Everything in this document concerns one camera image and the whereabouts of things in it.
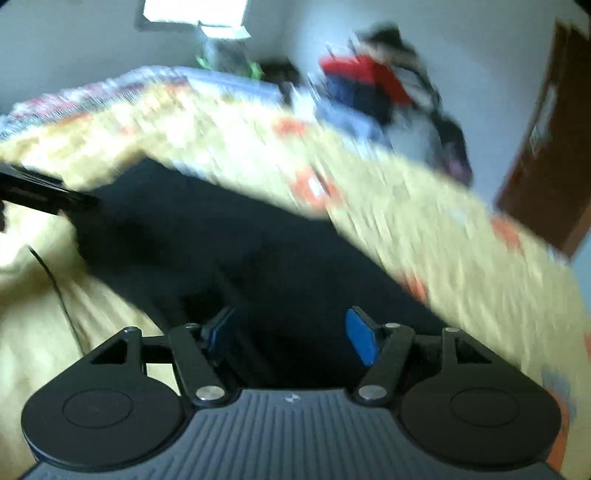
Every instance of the logo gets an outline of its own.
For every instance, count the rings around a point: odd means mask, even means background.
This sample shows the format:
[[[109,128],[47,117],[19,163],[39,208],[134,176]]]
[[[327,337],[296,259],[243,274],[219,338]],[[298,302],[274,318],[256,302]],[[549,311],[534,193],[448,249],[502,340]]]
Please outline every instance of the logo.
[[[296,395],[295,393],[291,393],[285,397],[285,401],[289,403],[298,403],[300,400],[301,397],[299,395]]]

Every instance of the wooden door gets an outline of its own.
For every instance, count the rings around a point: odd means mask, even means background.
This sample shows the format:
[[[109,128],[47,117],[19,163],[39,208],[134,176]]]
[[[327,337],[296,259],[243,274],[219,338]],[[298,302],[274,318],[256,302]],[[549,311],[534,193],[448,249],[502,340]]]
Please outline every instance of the wooden door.
[[[590,205],[591,44],[558,25],[530,134],[497,207],[570,257],[591,225]]]

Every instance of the bed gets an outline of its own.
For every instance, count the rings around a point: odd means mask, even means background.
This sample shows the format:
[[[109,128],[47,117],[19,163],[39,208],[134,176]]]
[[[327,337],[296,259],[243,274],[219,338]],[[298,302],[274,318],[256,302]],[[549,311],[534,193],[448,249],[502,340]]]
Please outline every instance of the bed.
[[[590,478],[591,322],[570,267],[443,176],[378,144],[299,121],[270,85],[203,75],[144,67],[17,105],[0,118],[0,158],[87,189],[147,155],[295,213],[329,217],[416,298],[551,392],[563,427],[548,461],[569,480]],[[303,188],[318,174],[329,195]],[[0,237],[0,477],[12,479],[34,462],[20,412],[35,390],[125,326],[160,332],[86,274],[66,218],[15,205],[7,217]],[[24,245],[56,276],[80,346]],[[150,374],[173,382],[164,367]]]

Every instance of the window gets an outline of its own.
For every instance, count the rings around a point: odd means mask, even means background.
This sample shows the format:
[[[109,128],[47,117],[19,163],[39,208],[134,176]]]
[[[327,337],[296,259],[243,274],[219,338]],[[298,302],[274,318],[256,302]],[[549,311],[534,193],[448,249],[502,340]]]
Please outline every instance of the window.
[[[240,27],[247,3],[248,0],[142,0],[139,28],[182,30],[194,28],[194,25]]]

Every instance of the circular pad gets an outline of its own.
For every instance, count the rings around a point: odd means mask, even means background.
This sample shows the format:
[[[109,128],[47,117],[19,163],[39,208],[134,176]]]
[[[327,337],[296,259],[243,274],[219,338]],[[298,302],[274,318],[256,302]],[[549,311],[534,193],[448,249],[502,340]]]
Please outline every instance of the circular pad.
[[[446,463],[495,471],[546,457],[561,417],[552,397],[517,370],[460,364],[412,387],[400,420]]]
[[[35,393],[21,417],[39,460],[105,471],[140,462],[167,444],[184,415],[163,383],[121,365],[66,371]]]

